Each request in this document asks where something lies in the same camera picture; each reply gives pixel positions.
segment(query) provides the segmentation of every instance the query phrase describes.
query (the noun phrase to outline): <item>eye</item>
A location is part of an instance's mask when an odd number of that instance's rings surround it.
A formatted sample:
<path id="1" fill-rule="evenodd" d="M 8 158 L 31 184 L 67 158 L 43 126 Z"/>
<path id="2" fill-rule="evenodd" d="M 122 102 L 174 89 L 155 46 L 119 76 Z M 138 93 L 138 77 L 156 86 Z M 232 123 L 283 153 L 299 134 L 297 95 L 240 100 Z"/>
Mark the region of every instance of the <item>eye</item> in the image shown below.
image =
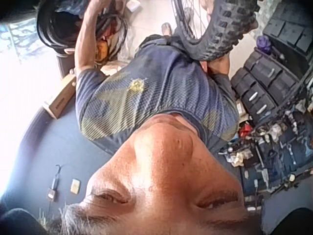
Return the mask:
<path id="1" fill-rule="evenodd" d="M 96 192 L 94 189 L 92 189 L 91 194 L 97 198 L 105 199 L 113 203 L 125 204 L 128 202 L 121 194 L 110 189 L 102 192 Z"/>
<path id="2" fill-rule="evenodd" d="M 236 201 L 238 201 L 238 194 L 236 192 L 218 192 L 211 194 L 209 197 L 198 203 L 197 206 L 202 209 L 214 209 L 226 203 Z"/>

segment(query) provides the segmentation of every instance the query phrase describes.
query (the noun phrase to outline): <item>blue t-shirt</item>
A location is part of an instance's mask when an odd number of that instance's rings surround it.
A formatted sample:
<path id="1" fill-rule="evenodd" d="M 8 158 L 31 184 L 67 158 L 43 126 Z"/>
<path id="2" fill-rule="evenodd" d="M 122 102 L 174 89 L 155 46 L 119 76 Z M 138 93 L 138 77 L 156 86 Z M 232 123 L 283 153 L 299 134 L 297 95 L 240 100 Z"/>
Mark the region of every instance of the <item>blue t-shirt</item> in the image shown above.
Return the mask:
<path id="1" fill-rule="evenodd" d="M 154 44 L 110 77 L 97 69 L 83 71 L 76 112 L 83 135 L 112 155 L 156 114 L 181 114 L 213 155 L 232 139 L 239 122 L 228 76 L 208 77 L 182 51 Z"/>

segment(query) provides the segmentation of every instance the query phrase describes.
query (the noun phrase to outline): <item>black tire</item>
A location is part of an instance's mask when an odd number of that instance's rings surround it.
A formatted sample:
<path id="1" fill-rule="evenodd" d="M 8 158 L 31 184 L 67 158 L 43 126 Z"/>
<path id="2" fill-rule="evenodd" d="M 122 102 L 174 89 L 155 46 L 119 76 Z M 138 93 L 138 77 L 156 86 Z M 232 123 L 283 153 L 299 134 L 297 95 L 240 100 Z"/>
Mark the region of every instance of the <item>black tire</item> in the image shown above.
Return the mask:
<path id="1" fill-rule="evenodd" d="M 301 78 L 313 58 L 313 17 L 298 1 L 278 4 L 263 30 L 272 44 L 284 55 L 282 64 Z"/>
<path id="2" fill-rule="evenodd" d="M 298 83 L 299 79 L 292 72 L 258 49 L 231 79 L 233 90 L 255 125 L 265 117 L 275 116 L 279 107 L 289 101 Z"/>
<path id="3" fill-rule="evenodd" d="M 200 39 L 194 39 L 181 0 L 174 1 L 179 36 L 190 57 L 212 61 L 230 52 L 255 21 L 257 0 L 215 0 L 211 21 Z"/>

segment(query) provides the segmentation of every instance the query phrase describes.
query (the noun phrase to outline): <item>metal hook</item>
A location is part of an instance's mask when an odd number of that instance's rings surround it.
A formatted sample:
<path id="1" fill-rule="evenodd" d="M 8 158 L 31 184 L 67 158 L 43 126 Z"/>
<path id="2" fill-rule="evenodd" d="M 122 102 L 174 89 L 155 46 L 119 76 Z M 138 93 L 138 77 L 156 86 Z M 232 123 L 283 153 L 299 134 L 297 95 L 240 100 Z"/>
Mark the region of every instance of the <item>metal hook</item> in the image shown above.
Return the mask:
<path id="1" fill-rule="evenodd" d="M 61 171 L 61 166 L 59 164 L 55 165 L 58 167 L 58 170 L 57 170 L 57 173 L 55 173 L 55 176 L 59 175 L 60 174 L 60 171 Z"/>

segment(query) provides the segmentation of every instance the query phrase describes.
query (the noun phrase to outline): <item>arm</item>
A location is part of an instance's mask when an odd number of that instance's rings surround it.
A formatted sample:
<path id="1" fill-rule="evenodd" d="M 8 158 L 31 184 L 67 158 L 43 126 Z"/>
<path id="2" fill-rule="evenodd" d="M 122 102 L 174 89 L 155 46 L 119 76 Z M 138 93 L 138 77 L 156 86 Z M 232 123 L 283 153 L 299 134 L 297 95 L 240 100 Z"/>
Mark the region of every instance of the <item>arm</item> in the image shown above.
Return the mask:
<path id="1" fill-rule="evenodd" d="M 89 101 L 106 79 L 98 69 L 94 69 L 96 54 L 96 23 L 98 13 L 109 5 L 109 0 L 90 0 L 75 47 L 76 68 L 76 115 L 80 123 Z"/>
<path id="2" fill-rule="evenodd" d="M 90 0 L 86 9 L 75 47 L 75 68 L 77 76 L 79 76 L 83 70 L 92 69 L 94 67 L 97 16 L 109 3 L 109 0 Z"/>
<path id="3" fill-rule="evenodd" d="M 217 60 L 209 62 L 207 66 L 209 75 L 218 85 L 223 97 L 232 106 L 236 107 L 236 100 L 228 77 L 230 68 L 229 53 Z"/>

